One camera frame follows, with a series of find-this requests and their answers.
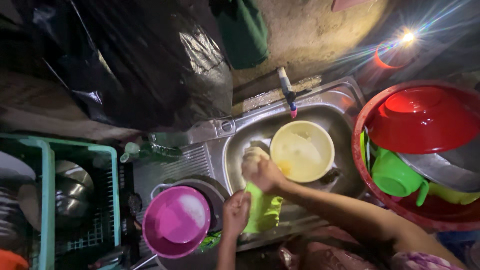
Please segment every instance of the hand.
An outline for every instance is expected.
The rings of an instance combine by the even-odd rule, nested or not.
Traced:
[[[243,163],[242,175],[246,180],[252,181],[260,190],[267,194],[274,194],[281,184],[287,181],[278,166],[264,157],[261,157],[260,162],[258,162],[257,172],[252,172],[251,166]]]
[[[235,239],[247,227],[250,216],[252,195],[250,192],[239,190],[223,205],[223,233],[222,236]]]

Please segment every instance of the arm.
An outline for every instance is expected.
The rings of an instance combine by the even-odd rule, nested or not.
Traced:
[[[237,191],[223,205],[223,232],[218,251],[217,270],[235,270],[237,239],[245,230],[250,214],[251,194]]]
[[[416,251],[431,254],[466,269],[419,226],[373,204],[292,183],[286,180],[272,161],[260,161],[258,173],[252,177],[252,181],[264,192],[306,208],[365,245],[389,245],[395,253]]]

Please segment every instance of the green cup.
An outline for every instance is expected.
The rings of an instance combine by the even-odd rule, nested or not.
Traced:
[[[396,197],[407,197],[420,189],[417,206],[422,206],[428,195],[427,180],[412,170],[394,152],[380,147],[372,168],[372,178],[383,192]]]

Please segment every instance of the pink bowl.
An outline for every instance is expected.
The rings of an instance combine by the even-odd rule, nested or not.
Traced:
[[[158,194],[148,206],[142,224],[150,250],[170,259],[193,252],[209,228],[208,203],[200,192],[188,186],[175,186]]]

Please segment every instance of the plastic crate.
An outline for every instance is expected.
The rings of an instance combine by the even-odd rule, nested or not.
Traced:
[[[31,239],[31,269],[51,270],[55,260],[72,250],[99,243],[120,245],[120,202],[117,152],[91,143],[36,136],[0,134],[1,151],[21,157],[42,178],[42,232]],[[101,168],[93,160],[104,161]],[[55,160],[68,160],[83,167],[92,177],[98,202],[85,232],[62,236],[55,241]]]

